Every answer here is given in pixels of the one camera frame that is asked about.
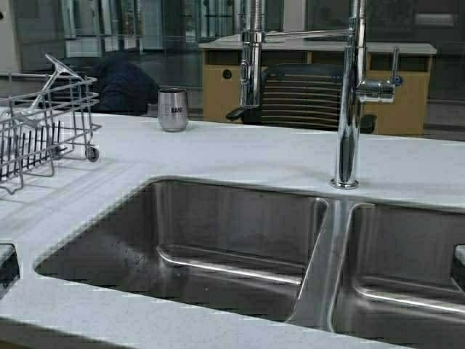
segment wooden cabinet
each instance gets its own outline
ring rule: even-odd
[[[239,104],[239,67],[204,65],[203,81],[203,120],[226,122]]]
[[[388,79],[391,54],[368,54],[368,77]],[[377,117],[375,133],[379,135],[418,136],[424,132],[431,55],[401,55],[398,75],[402,85],[397,88],[393,104],[365,105],[364,114]],[[203,64],[203,119],[227,122],[226,115],[238,107],[239,101],[238,51],[204,52]],[[263,52],[262,64],[325,63],[342,66],[343,52]]]
[[[388,79],[390,72],[369,71],[373,79]],[[396,88],[393,104],[367,103],[364,114],[376,115],[378,135],[422,136],[428,100],[429,74],[400,71],[403,85]]]

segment sink basin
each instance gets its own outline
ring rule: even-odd
[[[465,348],[465,293],[451,279],[464,243],[462,214],[355,210],[334,329],[413,348]]]
[[[37,267],[44,276],[285,321],[327,204],[167,180],[147,186]]]
[[[465,263],[455,252],[464,245],[465,214],[165,180],[36,271],[412,348],[462,349]]]

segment wall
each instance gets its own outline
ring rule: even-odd
[[[0,0],[0,12],[4,16],[4,19],[0,20],[0,71],[2,72],[19,71],[20,69],[13,31],[14,17],[10,2],[11,0]]]

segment white countertop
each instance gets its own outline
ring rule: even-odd
[[[465,143],[364,135],[361,188],[341,191],[328,184],[335,133],[191,122],[169,134],[156,119],[95,120],[104,126],[95,137],[98,163],[61,161],[55,177],[28,178],[14,196],[0,192],[0,243],[16,246],[21,269],[0,300],[0,340],[60,349],[93,348],[68,335],[131,348],[393,348],[46,278],[34,266],[133,190],[167,177],[465,209]]]
[[[227,36],[199,47],[204,50],[239,50],[242,43],[238,36]],[[265,51],[328,51],[343,52],[345,41],[309,41],[303,39],[287,39],[279,42],[267,42],[263,45]],[[367,49],[372,53],[392,53],[395,47],[399,47],[404,55],[435,55],[437,50],[430,44],[395,43],[395,42],[368,42]]]

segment chrome faucet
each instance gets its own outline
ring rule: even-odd
[[[347,37],[339,115],[336,171],[331,183],[336,188],[356,188],[359,184],[357,181],[357,157],[360,117],[363,114],[363,105],[366,102],[394,102],[399,49],[396,47],[394,50],[390,80],[367,79],[367,0],[354,0],[348,29],[283,33],[266,33],[264,31],[262,25],[262,0],[247,0],[247,2],[246,29],[242,32],[243,51],[240,62],[240,108],[238,112],[260,106],[262,45],[268,39]]]

